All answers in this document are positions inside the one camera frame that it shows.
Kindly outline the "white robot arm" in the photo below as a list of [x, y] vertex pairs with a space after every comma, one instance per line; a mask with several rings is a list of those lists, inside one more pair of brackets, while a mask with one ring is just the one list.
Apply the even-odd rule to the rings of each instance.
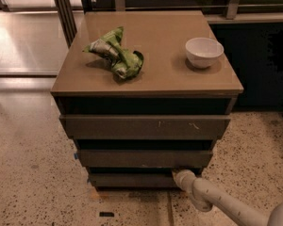
[[208, 212], [216, 206], [238, 226], [283, 226], [283, 202], [266, 217], [191, 170], [174, 170], [172, 175], [175, 184], [188, 194], [199, 211]]

